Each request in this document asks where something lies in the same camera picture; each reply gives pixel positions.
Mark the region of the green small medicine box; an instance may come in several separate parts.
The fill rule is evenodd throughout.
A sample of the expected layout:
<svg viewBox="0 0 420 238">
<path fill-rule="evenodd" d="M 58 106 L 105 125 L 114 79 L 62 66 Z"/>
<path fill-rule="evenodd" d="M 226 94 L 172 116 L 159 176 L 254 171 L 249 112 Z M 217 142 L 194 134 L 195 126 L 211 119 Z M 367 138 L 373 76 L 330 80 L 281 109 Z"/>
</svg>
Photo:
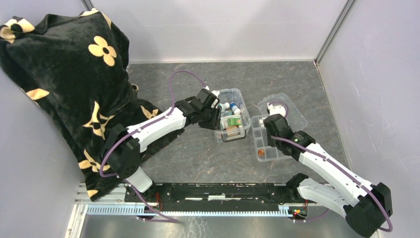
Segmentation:
<svg viewBox="0 0 420 238">
<path fill-rule="evenodd" d="M 227 124 L 229 127 L 231 126 L 241 126 L 242 125 L 242 120 L 241 118 L 229 118 L 227 120 Z"/>
</svg>

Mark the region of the clear first aid box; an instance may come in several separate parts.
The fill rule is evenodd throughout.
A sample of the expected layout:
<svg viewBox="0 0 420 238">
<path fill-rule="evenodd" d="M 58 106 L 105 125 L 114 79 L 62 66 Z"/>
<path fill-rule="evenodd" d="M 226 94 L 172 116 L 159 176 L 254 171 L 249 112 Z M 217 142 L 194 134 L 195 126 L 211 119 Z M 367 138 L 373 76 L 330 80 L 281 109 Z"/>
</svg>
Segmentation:
<svg viewBox="0 0 420 238">
<path fill-rule="evenodd" d="M 247 137 L 251 117 L 242 93 L 237 88 L 221 89 L 219 129 L 214 132 L 217 143 L 232 142 Z"/>
</svg>

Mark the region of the blue white bandage roll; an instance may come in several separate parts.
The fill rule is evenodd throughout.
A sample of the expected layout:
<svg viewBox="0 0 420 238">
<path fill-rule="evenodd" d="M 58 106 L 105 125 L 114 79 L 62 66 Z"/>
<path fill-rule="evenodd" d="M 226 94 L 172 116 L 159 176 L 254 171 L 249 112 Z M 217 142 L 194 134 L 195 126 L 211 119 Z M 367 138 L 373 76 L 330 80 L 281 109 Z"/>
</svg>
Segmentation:
<svg viewBox="0 0 420 238">
<path fill-rule="evenodd" d="M 236 103 L 234 103 L 234 102 L 230 103 L 230 108 L 231 108 L 232 113 L 234 115 L 240 115 L 241 114 L 241 109 L 237 106 Z"/>
</svg>

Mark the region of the clear compartment tray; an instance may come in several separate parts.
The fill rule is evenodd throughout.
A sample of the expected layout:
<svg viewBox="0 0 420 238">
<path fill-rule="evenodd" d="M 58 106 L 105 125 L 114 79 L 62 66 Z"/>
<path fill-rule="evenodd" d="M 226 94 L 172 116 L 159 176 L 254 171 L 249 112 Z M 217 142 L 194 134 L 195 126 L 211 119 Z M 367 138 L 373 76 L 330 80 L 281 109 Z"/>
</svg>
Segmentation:
<svg viewBox="0 0 420 238">
<path fill-rule="evenodd" d="M 291 156 L 284 155 L 276 147 L 271 147 L 268 144 L 266 128 L 264 127 L 263 120 L 267 118 L 268 115 L 259 115 L 251 118 L 251 129 L 253 134 L 255 153 L 257 160 L 259 162 L 268 162 L 268 161 L 279 161 L 291 159 Z M 264 155 L 259 156 L 258 151 L 264 150 Z"/>
</svg>

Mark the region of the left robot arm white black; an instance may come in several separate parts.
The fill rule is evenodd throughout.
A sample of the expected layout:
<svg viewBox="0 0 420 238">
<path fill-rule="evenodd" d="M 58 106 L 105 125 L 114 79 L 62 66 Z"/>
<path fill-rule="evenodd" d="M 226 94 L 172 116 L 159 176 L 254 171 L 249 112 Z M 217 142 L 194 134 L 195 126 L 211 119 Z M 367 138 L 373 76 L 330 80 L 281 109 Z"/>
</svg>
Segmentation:
<svg viewBox="0 0 420 238">
<path fill-rule="evenodd" d="M 121 124 L 114 126 L 105 141 L 101 165 L 109 165 L 113 170 L 110 176 L 126 181 L 142 201 L 152 201 L 156 189 L 153 180 L 140 167 L 140 155 L 158 139 L 191 124 L 218 130 L 221 112 L 219 95 L 220 91 L 205 87 L 197 96 L 173 102 L 168 110 L 145 122 L 128 127 Z"/>
</svg>

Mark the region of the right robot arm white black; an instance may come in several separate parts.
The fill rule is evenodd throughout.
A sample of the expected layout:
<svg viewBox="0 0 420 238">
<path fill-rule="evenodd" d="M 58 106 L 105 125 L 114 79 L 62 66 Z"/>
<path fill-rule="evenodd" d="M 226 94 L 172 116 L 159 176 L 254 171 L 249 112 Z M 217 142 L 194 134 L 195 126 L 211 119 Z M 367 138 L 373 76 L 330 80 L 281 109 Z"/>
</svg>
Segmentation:
<svg viewBox="0 0 420 238">
<path fill-rule="evenodd" d="M 376 231 L 392 232 L 392 197 L 384 183 L 373 184 L 330 156 L 304 131 L 294 132 L 281 114 L 263 120 L 268 144 L 324 178 L 320 184 L 304 174 L 297 174 L 286 188 L 292 202 L 302 199 L 318 203 L 343 217 L 360 236 L 371 237 Z"/>
</svg>

